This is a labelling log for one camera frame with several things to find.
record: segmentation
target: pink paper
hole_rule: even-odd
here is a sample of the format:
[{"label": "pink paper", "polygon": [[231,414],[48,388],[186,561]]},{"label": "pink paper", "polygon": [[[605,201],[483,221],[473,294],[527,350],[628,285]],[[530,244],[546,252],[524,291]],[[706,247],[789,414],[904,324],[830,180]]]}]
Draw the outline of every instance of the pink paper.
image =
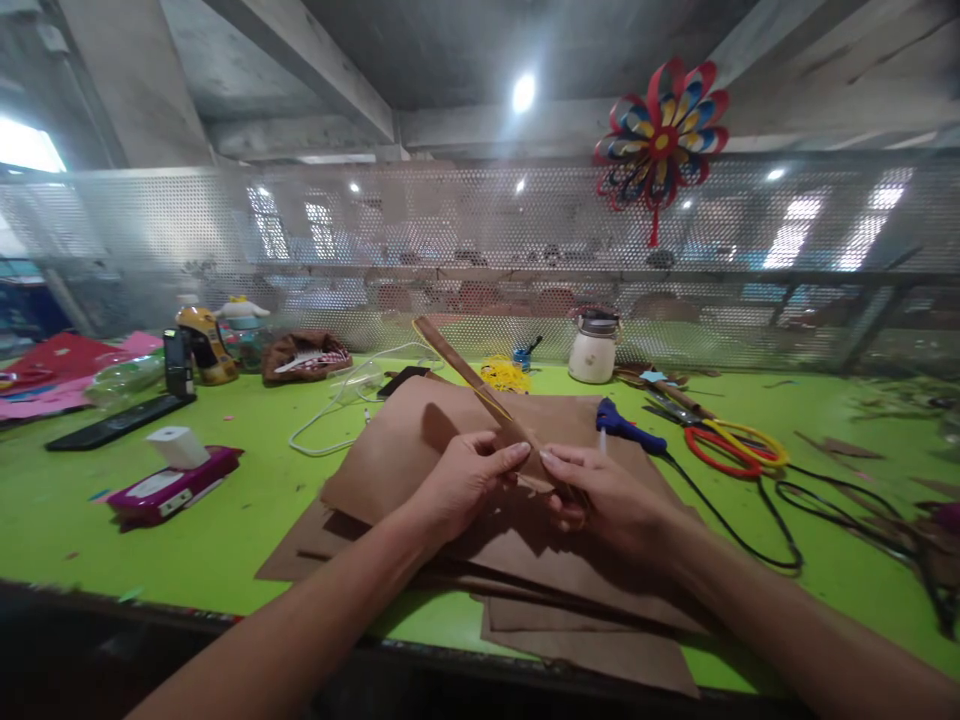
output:
[{"label": "pink paper", "polygon": [[0,420],[26,420],[89,405],[90,401],[84,397],[83,390],[91,382],[93,375],[88,375],[61,383],[52,390],[37,395],[33,400],[10,402],[0,399]]},{"label": "pink paper", "polygon": [[133,353],[134,357],[149,355],[159,347],[163,347],[163,340],[147,335],[137,330],[130,337],[120,343],[120,348]]}]

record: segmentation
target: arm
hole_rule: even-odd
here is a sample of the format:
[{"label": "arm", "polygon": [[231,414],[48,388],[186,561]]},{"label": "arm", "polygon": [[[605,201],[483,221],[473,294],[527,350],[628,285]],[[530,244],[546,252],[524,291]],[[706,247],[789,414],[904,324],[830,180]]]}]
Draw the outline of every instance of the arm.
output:
[{"label": "arm", "polygon": [[407,503],[231,628],[129,717],[294,717],[417,570],[463,532],[485,498],[526,459],[526,443],[492,453],[493,435],[451,440]]},{"label": "arm", "polygon": [[[544,466],[587,491],[593,530],[628,560],[672,577],[827,717],[956,717],[960,688],[828,608],[654,495],[595,450],[549,446]],[[551,498],[562,530],[581,508]]]}]

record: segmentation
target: blue glue gun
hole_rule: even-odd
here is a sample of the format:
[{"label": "blue glue gun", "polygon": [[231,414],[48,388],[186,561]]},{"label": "blue glue gun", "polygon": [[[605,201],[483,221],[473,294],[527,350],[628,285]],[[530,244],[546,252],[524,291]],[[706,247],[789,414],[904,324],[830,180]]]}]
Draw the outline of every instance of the blue glue gun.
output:
[{"label": "blue glue gun", "polygon": [[610,398],[604,398],[597,407],[597,430],[606,430],[607,435],[626,438],[640,443],[649,455],[663,455],[667,452],[667,441],[656,435],[644,432],[624,420],[617,412],[617,406]]}]

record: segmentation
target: window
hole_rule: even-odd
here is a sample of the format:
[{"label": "window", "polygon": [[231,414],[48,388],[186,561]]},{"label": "window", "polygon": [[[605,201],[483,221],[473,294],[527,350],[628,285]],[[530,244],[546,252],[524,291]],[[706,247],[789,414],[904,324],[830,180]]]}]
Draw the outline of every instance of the window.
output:
[{"label": "window", "polygon": [[800,248],[807,239],[807,233],[810,232],[813,221],[820,214],[823,199],[822,193],[798,195],[793,199],[787,207],[786,215],[783,216],[784,222],[777,231],[773,247],[763,261],[765,269],[793,265],[793,261],[797,259]]},{"label": "window", "polygon": [[873,189],[867,209],[857,219],[857,225],[847,237],[843,255],[837,261],[837,270],[859,270],[867,259],[870,248],[887,222],[890,212],[900,202],[903,191],[913,175],[913,168],[899,168],[885,173]]},{"label": "window", "polygon": [[248,187],[247,198],[253,208],[253,217],[260,231],[260,239],[267,257],[271,260],[289,260],[290,251],[287,248],[287,236],[280,221],[280,212],[277,210],[273,193],[265,187]]},{"label": "window", "polygon": [[307,220],[310,221],[310,233],[321,260],[333,260],[336,248],[333,245],[333,218],[326,205],[307,203]]},{"label": "window", "polygon": [[45,172],[66,171],[47,133],[4,117],[0,117],[0,162]]}]

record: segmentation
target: green table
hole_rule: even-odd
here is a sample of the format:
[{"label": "green table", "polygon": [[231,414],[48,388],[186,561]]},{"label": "green table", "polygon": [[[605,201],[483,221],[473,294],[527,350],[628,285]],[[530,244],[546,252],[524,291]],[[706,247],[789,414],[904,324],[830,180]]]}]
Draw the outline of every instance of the green table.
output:
[{"label": "green table", "polygon": [[[378,362],[385,369],[407,364]],[[456,379],[450,370],[441,374]],[[764,387],[784,379],[797,384]],[[799,440],[795,430],[816,437],[831,435],[887,454],[886,460],[853,462],[876,480],[867,487],[905,511],[916,500],[944,500],[907,480],[909,476],[948,480],[957,475],[956,461],[937,437],[933,421],[851,422],[857,414],[852,404],[856,388],[849,381],[801,374],[725,374],[695,377],[692,387],[722,395],[697,397],[721,417],[778,437],[796,461],[811,470],[866,482]],[[586,386],[571,380],[565,368],[545,367],[534,376],[533,390],[606,394],[625,417],[682,448],[679,428],[642,412],[644,396],[625,385]],[[223,387],[200,388],[196,403],[87,453],[48,453],[42,445],[98,419],[92,410],[0,433],[0,578],[36,584],[48,592],[72,591],[77,598],[86,593],[119,598],[136,588],[141,591],[132,604],[138,607],[159,603],[249,615],[286,589],[283,583],[257,581],[253,575],[344,457],[340,452],[308,458],[287,447],[291,432],[325,405],[329,395],[326,383],[266,389],[258,377],[241,377]],[[379,408],[354,404],[331,413],[300,442],[325,447],[356,436],[363,427],[364,406],[371,412]],[[109,507],[89,498],[155,472],[159,456],[144,438],[164,424],[187,425],[201,442],[239,447],[246,453],[240,468],[193,508],[160,527],[120,534],[111,523]],[[676,455],[746,540],[786,557],[780,535],[751,484],[710,470],[685,448]],[[680,497],[700,509],[717,529],[715,519],[683,480],[669,467],[661,469]],[[819,485],[798,473],[791,479]],[[782,502],[778,505],[807,558],[799,580],[803,587],[960,679],[960,645],[937,634],[927,597],[910,570],[840,528]],[[370,632],[396,641],[518,657],[482,641],[480,620],[481,606],[465,593],[408,592]],[[694,638],[685,643],[684,652],[703,687],[760,693],[780,689],[772,671],[736,643]]]}]

